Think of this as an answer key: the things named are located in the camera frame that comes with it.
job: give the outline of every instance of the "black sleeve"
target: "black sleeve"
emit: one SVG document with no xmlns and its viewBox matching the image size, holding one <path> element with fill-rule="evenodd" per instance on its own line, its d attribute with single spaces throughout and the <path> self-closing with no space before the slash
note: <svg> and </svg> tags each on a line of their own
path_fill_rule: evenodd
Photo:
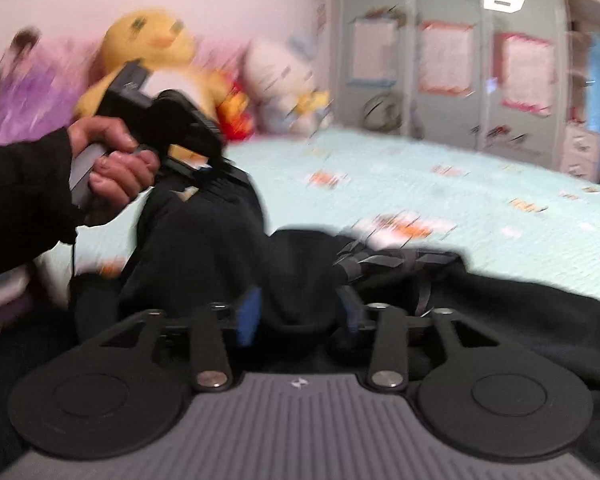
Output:
<svg viewBox="0 0 600 480">
<path fill-rule="evenodd" d="M 65 128 L 36 142 L 0 146 L 0 273 L 58 241 L 75 241 L 80 210 L 69 190 L 71 163 Z"/>
</svg>

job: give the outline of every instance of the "finger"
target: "finger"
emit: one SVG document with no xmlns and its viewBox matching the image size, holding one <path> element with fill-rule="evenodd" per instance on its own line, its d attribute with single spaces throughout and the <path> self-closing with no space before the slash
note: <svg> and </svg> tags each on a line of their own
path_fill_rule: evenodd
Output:
<svg viewBox="0 0 600 480">
<path fill-rule="evenodd" d="M 144 161 L 149 168 L 149 171 L 153 174 L 157 173 L 160 169 L 160 159 L 151 150 L 142 150 L 142 152 L 138 153 L 138 156 Z"/>
<path fill-rule="evenodd" d="M 113 152 L 109 157 L 123 166 L 126 166 L 126 168 L 135 175 L 136 180 L 140 183 L 142 189 L 146 189 L 154 184 L 154 174 L 139 156 Z"/>
<path fill-rule="evenodd" d="M 90 117 L 85 122 L 91 142 L 103 142 L 112 150 L 131 153 L 138 147 L 138 143 L 131 136 L 125 121 L 114 117 Z"/>
<path fill-rule="evenodd" d="M 93 193 L 106 200 L 107 204 L 115 211 L 122 211 L 130 202 L 125 191 L 110 178 L 91 172 L 89 184 Z"/>
<path fill-rule="evenodd" d="M 88 227 L 104 225 L 118 216 L 120 211 L 120 206 L 112 206 L 108 198 L 103 198 L 100 195 L 94 195 L 94 199 L 91 201 L 87 216 L 85 216 L 84 224 Z"/>
<path fill-rule="evenodd" d="M 132 171 L 113 158 L 101 156 L 94 164 L 94 170 L 117 183 L 131 199 L 134 199 L 142 191 L 142 187 Z"/>
</svg>

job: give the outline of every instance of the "white cabinet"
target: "white cabinet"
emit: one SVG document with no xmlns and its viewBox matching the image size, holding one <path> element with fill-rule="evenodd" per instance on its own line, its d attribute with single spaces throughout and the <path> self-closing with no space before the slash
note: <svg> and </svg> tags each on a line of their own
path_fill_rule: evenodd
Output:
<svg viewBox="0 0 600 480">
<path fill-rule="evenodd" d="M 598 182 L 600 180 L 600 135 L 577 124 L 568 124 L 562 147 L 560 172 Z"/>
<path fill-rule="evenodd" d="M 486 9 L 482 0 L 333 0 L 331 48 L 336 119 L 360 127 L 363 109 L 371 99 L 385 94 L 383 86 L 352 83 L 352 24 L 378 9 L 404 12 L 397 49 L 398 81 L 390 91 L 403 102 L 401 132 L 415 139 L 481 150 L 556 170 L 557 149 L 564 137 L 570 89 L 570 47 L 564 0 L 524 0 L 516 12 Z M 472 92 L 453 96 L 420 91 L 422 28 L 425 22 L 472 27 Z M 504 32 L 539 38 L 555 47 L 555 84 L 548 116 L 503 104 Z M 582 84 L 587 80 L 588 36 L 571 34 L 577 50 Z"/>
</svg>

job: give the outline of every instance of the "plush toy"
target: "plush toy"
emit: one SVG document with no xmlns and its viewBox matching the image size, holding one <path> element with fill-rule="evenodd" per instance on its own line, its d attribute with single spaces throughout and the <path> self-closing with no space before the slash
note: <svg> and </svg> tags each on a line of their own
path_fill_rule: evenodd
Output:
<svg viewBox="0 0 600 480">
<path fill-rule="evenodd" d="M 94 115 L 124 64 L 141 59 L 146 69 L 159 73 L 156 79 L 177 84 L 205 115 L 217 120 L 216 108 L 226 100 L 232 86 L 221 74 L 192 66 L 195 53 L 195 40 L 182 21 L 163 10 L 138 10 L 120 18 L 107 31 L 100 50 L 107 75 L 80 98 L 76 115 Z"/>
<path fill-rule="evenodd" d="M 229 95 L 217 110 L 220 129 L 229 142 L 247 140 L 254 133 L 253 117 L 247 111 L 249 99 L 240 84 L 233 80 L 230 74 L 218 72 L 231 84 Z"/>
<path fill-rule="evenodd" d="M 317 91 L 311 66 L 284 46 L 253 41 L 242 77 L 268 132 L 310 137 L 331 124 L 329 93 Z"/>
</svg>

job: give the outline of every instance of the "black cloth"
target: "black cloth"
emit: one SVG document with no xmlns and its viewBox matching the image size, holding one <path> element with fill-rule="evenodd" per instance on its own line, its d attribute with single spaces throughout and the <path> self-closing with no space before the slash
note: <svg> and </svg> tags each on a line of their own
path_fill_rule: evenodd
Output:
<svg viewBox="0 0 600 480">
<path fill-rule="evenodd" d="M 0 471 L 27 449 L 9 422 L 11 390 L 26 374 L 64 353 L 76 341 L 70 314 L 40 299 L 0 334 Z"/>
<path fill-rule="evenodd" d="M 59 241 L 75 241 L 80 212 L 69 190 L 72 158 L 64 128 L 0 146 L 0 273 Z"/>
<path fill-rule="evenodd" d="M 338 340 L 344 320 L 335 289 L 344 273 L 333 264 L 352 240 L 316 230 L 267 236 L 263 225 L 253 190 L 219 182 L 183 203 L 175 193 L 155 189 L 139 219 L 138 248 L 122 278 L 104 282 L 82 276 L 72 285 L 78 331 L 90 336 L 113 318 L 147 308 L 184 316 L 209 302 L 235 301 L 258 286 L 263 291 L 258 343 L 237 357 L 240 366 L 284 373 L 355 368 L 355 360 L 347 363 L 324 351 L 349 351 Z M 600 302 L 544 285 L 476 276 L 460 258 L 429 279 L 430 306 L 470 316 L 586 383 L 594 415 L 578 451 L 600 469 Z M 409 313 L 418 302 L 409 277 L 380 291 L 359 289 L 366 302 L 395 304 Z M 94 294 L 106 316 L 93 310 Z M 410 379 L 423 378 L 433 365 L 424 352 L 414 351 Z"/>
</svg>

